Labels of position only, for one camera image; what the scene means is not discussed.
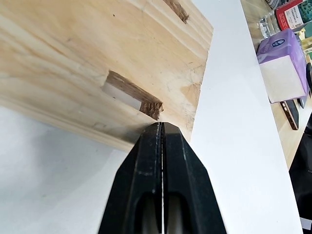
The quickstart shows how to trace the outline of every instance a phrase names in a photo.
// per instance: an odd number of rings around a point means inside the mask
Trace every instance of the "black clamp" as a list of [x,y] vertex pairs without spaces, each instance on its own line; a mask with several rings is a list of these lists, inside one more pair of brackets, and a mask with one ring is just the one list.
[[143,131],[116,173],[98,233],[226,234],[207,170],[179,128],[158,122]]

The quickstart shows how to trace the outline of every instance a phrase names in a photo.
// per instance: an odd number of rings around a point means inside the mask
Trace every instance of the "wooden board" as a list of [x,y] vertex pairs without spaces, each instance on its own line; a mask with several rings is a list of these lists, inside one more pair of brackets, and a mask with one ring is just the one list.
[[157,120],[189,138],[212,32],[190,0],[0,0],[0,104],[125,150]]

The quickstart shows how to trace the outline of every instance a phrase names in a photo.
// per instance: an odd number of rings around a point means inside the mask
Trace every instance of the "tissue box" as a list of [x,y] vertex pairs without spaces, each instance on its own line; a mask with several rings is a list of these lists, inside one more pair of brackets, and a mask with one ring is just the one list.
[[261,42],[258,62],[270,102],[306,96],[306,61],[291,29]]

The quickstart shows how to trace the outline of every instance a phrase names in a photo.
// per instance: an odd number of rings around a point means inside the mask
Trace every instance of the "wood edge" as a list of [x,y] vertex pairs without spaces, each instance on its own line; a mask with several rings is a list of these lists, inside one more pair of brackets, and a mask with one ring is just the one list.
[[179,3],[189,14],[186,26],[190,27],[190,31],[197,33],[205,41],[205,47],[209,50],[214,32],[213,26],[190,0],[179,0]]
[[118,138],[112,137],[105,133],[100,133],[96,130],[83,127],[78,124],[69,123],[67,121],[61,121],[57,117],[51,116],[50,114],[47,115],[45,112],[42,112],[41,110],[34,108],[32,106],[18,105],[17,103],[14,103],[11,100],[5,100],[3,98],[0,98],[0,105],[10,110],[17,111],[18,113],[26,115],[40,122],[51,124],[52,126],[58,127],[62,130],[66,130],[71,133],[75,133],[83,137],[87,137],[89,139],[107,144],[109,146],[112,146],[116,149],[120,149],[125,152],[129,152],[134,146],[133,143],[120,140]]
[[151,2],[144,8],[144,11],[196,56],[201,59],[207,58],[212,32],[201,32],[199,30],[200,23],[197,23],[196,26],[194,23],[185,24],[163,0]]

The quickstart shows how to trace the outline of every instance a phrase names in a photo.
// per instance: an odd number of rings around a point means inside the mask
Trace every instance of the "rectangular slot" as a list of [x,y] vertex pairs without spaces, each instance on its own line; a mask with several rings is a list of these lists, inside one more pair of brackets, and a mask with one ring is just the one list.
[[134,107],[155,120],[159,119],[159,114],[163,111],[162,102],[158,98],[116,72],[109,71],[102,90],[109,96]]
[[174,13],[186,24],[189,15],[177,0],[163,0]]

